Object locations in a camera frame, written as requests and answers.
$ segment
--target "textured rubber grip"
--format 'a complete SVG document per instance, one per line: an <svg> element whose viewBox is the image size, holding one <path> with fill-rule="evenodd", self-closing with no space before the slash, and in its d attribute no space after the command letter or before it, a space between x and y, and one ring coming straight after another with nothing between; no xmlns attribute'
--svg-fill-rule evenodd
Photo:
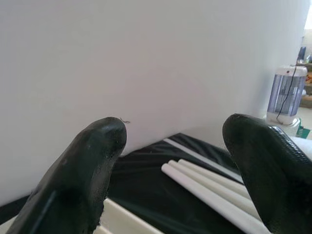
<svg viewBox="0 0 312 234"><path fill-rule="evenodd" d="M230 116L223 138L257 211L274 234L312 233L312 162L278 127Z"/></svg>
<svg viewBox="0 0 312 234"><path fill-rule="evenodd" d="M91 234L126 139L124 124L114 117L81 131L46 172L7 234Z"/></svg>

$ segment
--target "black cable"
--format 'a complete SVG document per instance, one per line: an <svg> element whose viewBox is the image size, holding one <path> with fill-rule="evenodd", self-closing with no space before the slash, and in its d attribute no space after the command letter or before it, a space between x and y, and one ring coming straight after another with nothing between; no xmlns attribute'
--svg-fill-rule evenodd
<svg viewBox="0 0 312 234"><path fill-rule="evenodd" d="M278 115L276 116L276 120L277 120L277 122L279 122L280 124L283 124L283 123L281 123L281 122L278 120L278 117L279 117L280 114L282 113L284 104L285 104L285 102L286 102L286 100L287 100L287 98L288 98L288 96L289 96L290 91L291 91L291 87L292 87L292 85L293 85L293 78L294 78L294 74L296 73L296 70L297 70L297 64L294 66L294 71L293 71L293 75L292 75L292 80L291 80L291 84L290 84L290 86L289 86L289 89L288 89L286 98L285 98L285 100L284 100L283 103L282 103L282 106L281 106L281 109L280 109Z"/></svg>

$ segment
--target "white backdrop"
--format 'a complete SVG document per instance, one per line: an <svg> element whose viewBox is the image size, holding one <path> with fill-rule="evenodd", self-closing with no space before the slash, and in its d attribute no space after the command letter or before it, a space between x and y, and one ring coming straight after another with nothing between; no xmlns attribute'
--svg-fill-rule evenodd
<svg viewBox="0 0 312 234"><path fill-rule="evenodd" d="M264 113L309 4L0 1L0 205L29 193L102 117L131 122L125 153L192 128L222 146L230 114Z"/></svg>

